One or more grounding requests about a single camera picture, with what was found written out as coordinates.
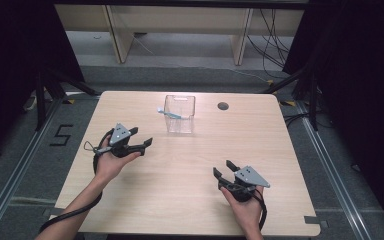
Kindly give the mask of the black metal stand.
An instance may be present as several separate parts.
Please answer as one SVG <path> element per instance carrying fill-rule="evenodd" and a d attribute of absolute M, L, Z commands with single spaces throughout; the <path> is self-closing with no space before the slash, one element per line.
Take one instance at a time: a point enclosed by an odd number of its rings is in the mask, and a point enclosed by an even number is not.
<path fill-rule="evenodd" d="M 309 121 L 313 129 L 317 131 L 317 79 L 314 71 L 310 67 L 304 66 L 302 69 L 293 73 L 286 79 L 272 85 L 267 90 L 262 91 L 262 94 L 272 94 L 277 90 L 291 84 L 292 82 L 296 82 L 296 85 L 292 91 L 292 97 L 295 100 L 302 100 L 305 96 L 309 97 Z"/>
<path fill-rule="evenodd" d="M 53 100 L 62 100 L 66 97 L 61 83 L 65 82 L 91 96 L 99 96 L 100 92 L 86 85 L 84 80 L 76 80 L 67 74 L 55 69 L 44 67 L 36 76 L 36 100 L 37 100 L 37 127 L 40 130 L 46 121 L 45 92 L 48 92 Z"/>

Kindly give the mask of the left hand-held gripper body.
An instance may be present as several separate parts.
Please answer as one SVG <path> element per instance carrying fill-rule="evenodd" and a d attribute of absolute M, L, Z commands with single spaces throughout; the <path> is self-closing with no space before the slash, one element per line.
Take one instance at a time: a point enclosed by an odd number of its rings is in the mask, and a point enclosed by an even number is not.
<path fill-rule="evenodd" d="M 110 152 L 116 157 L 125 157 L 131 153 L 139 152 L 141 156 L 145 154 L 145 149 L 139 149 L 137 145 L 130 146 L 129 140 L 133 136 L 121 123 L 117 123 L 112 131 L 111 138 L 109 140 Z"/>

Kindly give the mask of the person's right hand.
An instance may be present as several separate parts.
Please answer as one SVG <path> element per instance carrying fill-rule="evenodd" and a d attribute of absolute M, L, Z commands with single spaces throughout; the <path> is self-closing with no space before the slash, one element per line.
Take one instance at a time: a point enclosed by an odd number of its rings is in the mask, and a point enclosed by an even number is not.
<path fill-rule="evenodd" d="M 262 207 L 256 197 L 261 199 L 264 188 L 262 186 L 257 186 L 255 190 L 255 195 L 246 202 L 237 201 L 233 195 L 224 187 L 220 189 L 229 205 L 232 208 L 235 219 L 241 229 L 244 232 L 255 231 L 260 233 L 260 216 L 262 213 Z"/>

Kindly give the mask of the metal floor rail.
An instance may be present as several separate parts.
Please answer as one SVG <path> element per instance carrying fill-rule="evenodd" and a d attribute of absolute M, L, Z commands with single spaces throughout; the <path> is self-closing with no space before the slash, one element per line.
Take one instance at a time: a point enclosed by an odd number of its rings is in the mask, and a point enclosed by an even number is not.
<path fill-rule="evenodd" d="M 28 145 L 23 149 L 22 155 L 8 175 L 5 185 L 0 191 L 0 221 L 61 104 L 62 100 L 54 100 L 49 105 L 49 108 L 45 110 L 45 119 L 43 120 L 43 123 L 32 133 Z"/>
<path fill-rule="evenodd" d="M 332 185 L 335 195 L 339 201 L 339 204 L 349 222 L 349 225 L 354 232 L 357 240 L 373 240 L 371 233 L 368 230 L 368 226 L 365 223 L 360 211 L 358 210 L 355 202 L 352 200 L 348 189 L 346 188 L 344 181 L 342 180 L 336 166 L 320 137 L 317 124 L 310 120 L 310 117 L 303 119 L 303 125 L 306 132 L 315 148 L 319 160 L 327 174 L 327 177 Z"/>

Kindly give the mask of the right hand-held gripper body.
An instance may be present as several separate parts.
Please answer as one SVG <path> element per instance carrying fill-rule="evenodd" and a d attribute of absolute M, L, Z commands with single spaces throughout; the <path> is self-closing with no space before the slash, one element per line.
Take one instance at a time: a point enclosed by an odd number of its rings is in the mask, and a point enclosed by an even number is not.
<path fill-rule="evenodd" d="M 246 202 L 254 195 L 257 186 L 269 188 L 269 182 L 263 178 L 253 167 L 245 166 L 234 174 L 234 181 L 224 178 L 222 183 L 218 182 L 218 188 L 226 188 L 239 202 Z"/>

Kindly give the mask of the person's left hand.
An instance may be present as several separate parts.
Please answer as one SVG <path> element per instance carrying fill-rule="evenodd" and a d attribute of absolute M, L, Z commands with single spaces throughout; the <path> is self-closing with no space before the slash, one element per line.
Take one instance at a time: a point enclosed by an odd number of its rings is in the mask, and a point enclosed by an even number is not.
<path fill-rule="evenodd" d="M 134 161 L 138 157 L 140 157 L 139 152 L 131 153 L 122 158 L 114 156 L 111 152 L 102 154 L 98 158 L 97 170 L 93 180 L 98 183 L 108 184 L 128 163 Z"/>

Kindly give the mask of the clear plastic container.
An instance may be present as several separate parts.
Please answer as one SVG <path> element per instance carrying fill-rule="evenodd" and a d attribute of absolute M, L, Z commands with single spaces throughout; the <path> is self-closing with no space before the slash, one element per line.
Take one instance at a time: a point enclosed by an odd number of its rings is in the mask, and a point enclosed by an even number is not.
<path fill-rule="evenodd" d="M 170 133 L 189 134 L 193 132 L 195 116 L 195 97 L 187 95 L 167 95 L 163 109 L 178 114 L 182 119 L 165 116 L 167 131 Z"/>

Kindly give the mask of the light wooden shelf unit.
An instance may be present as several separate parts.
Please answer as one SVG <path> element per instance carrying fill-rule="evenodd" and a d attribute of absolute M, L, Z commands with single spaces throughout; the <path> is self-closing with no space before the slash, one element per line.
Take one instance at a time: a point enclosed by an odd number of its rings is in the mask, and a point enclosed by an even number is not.
<path fill-rule="evenodd" d="M 248 35 L 293 37 L 301 10 L 209 7 L 154 7 L 57 4 L 67 31 L 108 32 L 116 59 L 127 60 L 136 33 L 218 34 L 230 37 L 233 59 L 240 65 Z"/>

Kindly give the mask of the black curtain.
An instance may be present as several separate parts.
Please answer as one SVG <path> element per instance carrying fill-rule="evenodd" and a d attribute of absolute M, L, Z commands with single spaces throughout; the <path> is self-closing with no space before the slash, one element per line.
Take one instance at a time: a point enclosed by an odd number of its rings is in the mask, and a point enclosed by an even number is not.
<path fill-rule="evenodd" d="M 38 76 L 84 80 L 54 3 L 0 0 L 0 142 Z"/>
<path fill-rule="evenodd" d="M 284 67 L 299 70 L 342 5 L 342 28 L 319 64 L 334 124 L 384 210 L 384 0 L 308 0 Z"/>

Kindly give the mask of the light blue toothbrush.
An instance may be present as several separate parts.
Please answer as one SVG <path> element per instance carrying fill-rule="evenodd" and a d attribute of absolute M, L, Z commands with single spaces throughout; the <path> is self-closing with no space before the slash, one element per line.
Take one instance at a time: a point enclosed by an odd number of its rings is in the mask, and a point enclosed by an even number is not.
<path fill-rule="evenodd" d="M 181 115 L 174 114 L 174 113 L 171 113 L 171 112 L 167 112 L 163 108 L 160 108 L 160 107 L 157 108 L 157 112 L 160 113 L 160 114 L 163 114 L 165 116 L 168 116 L 170 118 L 173 118 L 173 119 L 182 119 Z"/>

